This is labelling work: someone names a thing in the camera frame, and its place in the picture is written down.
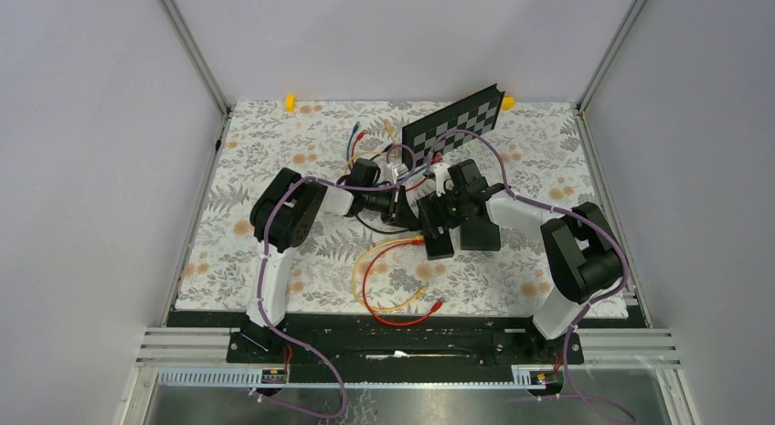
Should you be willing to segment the small black adapter box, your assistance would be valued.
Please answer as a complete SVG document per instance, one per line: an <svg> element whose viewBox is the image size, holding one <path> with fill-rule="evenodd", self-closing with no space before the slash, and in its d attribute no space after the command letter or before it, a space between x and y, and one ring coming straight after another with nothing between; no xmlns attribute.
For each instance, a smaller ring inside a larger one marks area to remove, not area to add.
<svg viewBox="0 0 775 425"><path fill-rule="evenodd" d="M450 230L446 227L426 227L422 230L428 260L445 260L454 256Z"/></svg>

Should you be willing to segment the black network switch box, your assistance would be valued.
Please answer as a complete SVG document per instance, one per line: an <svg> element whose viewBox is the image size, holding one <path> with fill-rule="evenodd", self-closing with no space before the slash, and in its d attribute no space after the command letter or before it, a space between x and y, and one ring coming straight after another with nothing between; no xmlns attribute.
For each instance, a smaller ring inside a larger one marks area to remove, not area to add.
<svg viewBox="0 0 775 425"><path fill-rule="evenodd" d="M465 221L460 227L460 247L469 251L499 251L500 228L484 218Z"/></svg>

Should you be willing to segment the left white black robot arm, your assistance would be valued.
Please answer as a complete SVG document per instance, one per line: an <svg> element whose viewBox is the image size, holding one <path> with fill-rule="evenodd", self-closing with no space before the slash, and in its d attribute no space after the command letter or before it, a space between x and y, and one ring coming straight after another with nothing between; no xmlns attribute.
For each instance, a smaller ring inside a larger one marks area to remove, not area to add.
<svg viewBox="0 0 775 425"><path fill-rule="evenodd" d="M362 158L337 183L283 168L255 202L249 223L259 243L258 269L246 315L261 327L251 334L248 344L260 361L273 361L282 353L281 334L266 326L278 324L286 314L292 255L308 237L319 213L352 218L365 209L379 213L390 226L420 230L406 188L395 181L379 184L380 175L377 163Z"/></svg>

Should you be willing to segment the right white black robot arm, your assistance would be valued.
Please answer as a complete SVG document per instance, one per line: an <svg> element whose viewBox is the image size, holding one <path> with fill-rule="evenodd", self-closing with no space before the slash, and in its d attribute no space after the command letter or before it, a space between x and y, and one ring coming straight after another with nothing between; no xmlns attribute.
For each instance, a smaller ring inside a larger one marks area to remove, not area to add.
<svg viewBox="0 0 775 425"><path fill-rule="evenodd" d="M429 260L453 256L455 228L462 250L500 250L501 228L541 239L554 289L533 315L524 349L533 361L546 363L584 305L624 275L621 246L600 208L586 202L566 210L519 196L504 183L489 184L473 160L437 163L431 172L436 189L417 201Z"/></svg>

